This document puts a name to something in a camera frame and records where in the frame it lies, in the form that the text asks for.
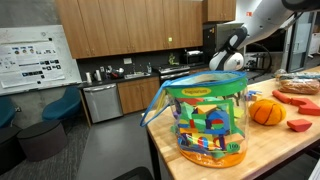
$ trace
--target bread loaf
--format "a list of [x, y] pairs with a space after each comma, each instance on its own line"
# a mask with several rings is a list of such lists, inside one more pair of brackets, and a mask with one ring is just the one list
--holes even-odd
[[280, 80], [279, 91], [296, 94], [317, 94], [320, 83], [315, 79], [287, 79]]

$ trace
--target stainless steel dishwasher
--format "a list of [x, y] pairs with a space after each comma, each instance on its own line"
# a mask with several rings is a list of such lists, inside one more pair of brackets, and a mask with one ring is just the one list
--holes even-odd
[[116, 84], [83, 89], [93, 123], [122, 116], [122, 108]]

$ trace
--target yellow label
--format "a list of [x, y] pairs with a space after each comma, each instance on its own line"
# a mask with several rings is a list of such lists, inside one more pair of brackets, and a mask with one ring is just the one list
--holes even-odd
[[209, 93], [211, 93], [211, 89], [203, 87], [182, 89], [182, 94], [186, 96], [203, 96]]

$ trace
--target poster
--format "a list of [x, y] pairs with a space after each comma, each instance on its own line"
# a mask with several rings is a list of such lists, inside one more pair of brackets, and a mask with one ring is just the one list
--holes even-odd
[[56, 48], [50, 41], [0, 46], [3, 88], [65, 79]]

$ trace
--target gray wall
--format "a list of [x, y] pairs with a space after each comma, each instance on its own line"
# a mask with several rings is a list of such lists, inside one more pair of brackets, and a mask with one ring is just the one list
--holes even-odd
[[[0, 28], [30, 27], [61, 24], [54, 0], [0, 0]], [[14, 124], [26, 128], [42, 121], [43, 108], [59, 99], [62, 88], [9, 95], [22, 112], [17, 112]]]

